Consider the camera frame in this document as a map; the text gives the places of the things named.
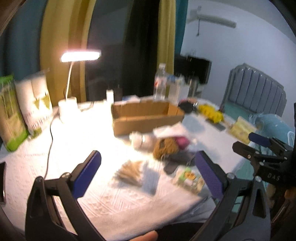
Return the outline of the person's thumb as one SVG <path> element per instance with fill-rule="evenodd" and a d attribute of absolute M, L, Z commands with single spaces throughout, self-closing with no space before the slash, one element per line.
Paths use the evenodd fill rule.
<path fill-rule="evenodd" d="M 158 233 L 153 230 L 144 235 L 132 238 L 130 241 L 156 241 L 158 239 Z"/>

